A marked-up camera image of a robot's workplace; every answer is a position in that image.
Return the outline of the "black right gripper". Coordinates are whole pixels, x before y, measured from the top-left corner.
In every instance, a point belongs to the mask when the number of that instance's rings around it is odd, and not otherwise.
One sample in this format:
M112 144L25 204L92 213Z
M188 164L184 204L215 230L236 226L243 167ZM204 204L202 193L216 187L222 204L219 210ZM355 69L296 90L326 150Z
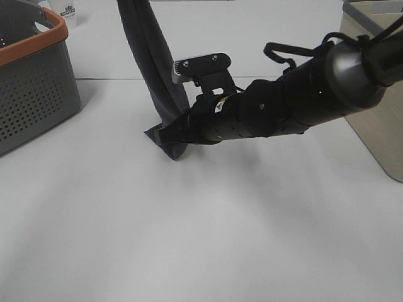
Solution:
M202 95L183 117L153 131L157 145L193 143L213 145L225 140L251 138L252 135L239 118L241 94L218 95L206 100Z

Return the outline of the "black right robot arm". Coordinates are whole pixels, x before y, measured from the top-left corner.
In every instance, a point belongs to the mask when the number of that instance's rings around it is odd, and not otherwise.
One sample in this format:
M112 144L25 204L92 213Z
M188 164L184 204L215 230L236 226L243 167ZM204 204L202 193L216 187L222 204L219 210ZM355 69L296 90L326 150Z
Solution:
M264 54L288 64L275 81L236 87L230 58L213 53L176 61L173 82L201 89L194 105L147 131L158 145L302 134L312 126L375 107L402 80L402 20L375 37L327 34L313 49L268 43Z

